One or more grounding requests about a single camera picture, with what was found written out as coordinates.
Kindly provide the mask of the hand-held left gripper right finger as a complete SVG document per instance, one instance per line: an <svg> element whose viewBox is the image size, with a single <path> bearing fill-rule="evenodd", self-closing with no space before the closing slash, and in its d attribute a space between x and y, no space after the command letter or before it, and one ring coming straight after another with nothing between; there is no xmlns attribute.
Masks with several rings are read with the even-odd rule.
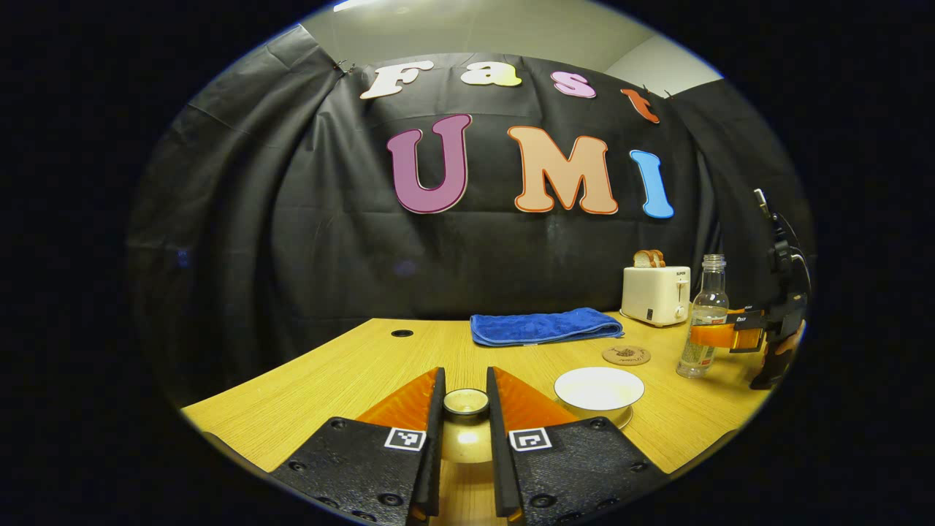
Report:
<svg viewBox="0 0 935 526"><path fill-rule="evenodd" d="M590 525L669 475L604 416L575 416L488 367L495 513L511 525Z"/></svg>

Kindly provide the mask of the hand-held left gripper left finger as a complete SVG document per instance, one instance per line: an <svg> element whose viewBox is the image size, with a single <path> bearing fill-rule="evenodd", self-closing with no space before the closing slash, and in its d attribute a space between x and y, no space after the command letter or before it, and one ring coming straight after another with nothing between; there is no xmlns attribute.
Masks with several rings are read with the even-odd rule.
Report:
<svg viewBox="0 0 935 526"><path fill-rule="evenodd" d="M440 512L445 393L434 367L358 417L328 419L271 477L355 522L427 525Z"/></svg>

